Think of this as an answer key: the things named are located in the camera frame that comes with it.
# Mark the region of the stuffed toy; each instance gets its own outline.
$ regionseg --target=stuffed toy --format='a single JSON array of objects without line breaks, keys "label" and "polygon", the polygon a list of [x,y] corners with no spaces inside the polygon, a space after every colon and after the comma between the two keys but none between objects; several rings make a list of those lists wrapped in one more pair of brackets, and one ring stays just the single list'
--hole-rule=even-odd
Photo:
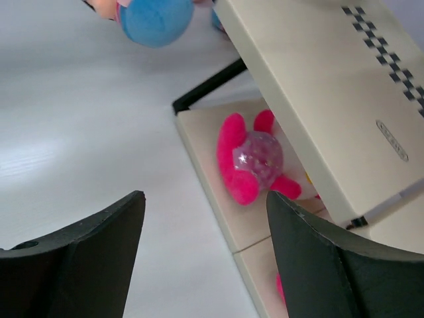
[{"label": "stuffed toy", "polygon": [[282,301],[286,303],[286,297],[284,297],[283,285],[281,284],[281,277],[279,274],[277,274],[276,285],[278,294],[280,295]]},{"label": "stuffed toy", "polygon": [[271,110],[256,116],[253,131],[242,115],[228,116],[219,131],[217,161],[225,187],[241,205],[268,189],[291,200],[319,198]]},{"label": "stuffed toy", "polygon": [[[117,21],[135,43],[160,48],[177,40],[189,26],[194,5],[212,7],[212,0],[83,0],[100,17]],[[213,24],[221,24],[213,13]]]}]

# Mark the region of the pink glitter ball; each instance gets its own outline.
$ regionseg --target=pink glitter ball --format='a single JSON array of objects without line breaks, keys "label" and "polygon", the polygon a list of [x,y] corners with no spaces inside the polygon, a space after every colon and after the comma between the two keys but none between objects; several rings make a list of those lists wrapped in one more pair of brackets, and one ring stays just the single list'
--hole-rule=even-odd
[{"label": "pink glitter ball", "polygon": [[236,169],[251,172],[260,189],[269,189],[283,168],[283,151],[278,140],[266,132],[250,131],[245,142],[233,150]]}]

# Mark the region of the blue pom pom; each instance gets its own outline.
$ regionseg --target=blue pom pom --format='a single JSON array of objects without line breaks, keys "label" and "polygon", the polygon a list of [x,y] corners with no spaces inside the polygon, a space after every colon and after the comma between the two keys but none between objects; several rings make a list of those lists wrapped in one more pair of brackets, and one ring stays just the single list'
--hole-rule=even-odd
[{"label": "blue pom pom", "polygon": [[134,42],[160,48],[177,40],[193,17],[192,0],[132,0],[120,7],[121,26]]}]

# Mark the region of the pink plush arm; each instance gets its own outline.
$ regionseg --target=pink plush arm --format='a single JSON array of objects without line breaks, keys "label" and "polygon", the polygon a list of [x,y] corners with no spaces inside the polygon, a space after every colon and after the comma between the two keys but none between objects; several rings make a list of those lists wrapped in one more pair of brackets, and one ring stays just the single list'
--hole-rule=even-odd
[{"label": "pink plush arm", "polygon": [[233,150],[244,143],[246,135],[244,119],[235,113],[225,119],[217,143],[218,167],[224,184],[234,200],[241,205],[252,203],[259,195],[258,180],[250,172],[234,167]]},{"label": "pink plush arm", "polygon": [[253,129],[255,131],[262,131],[264,133],[272,134],[274,119],[275,117],[271,110],[267,109],[265,111],[261,111],[254,120]]}]

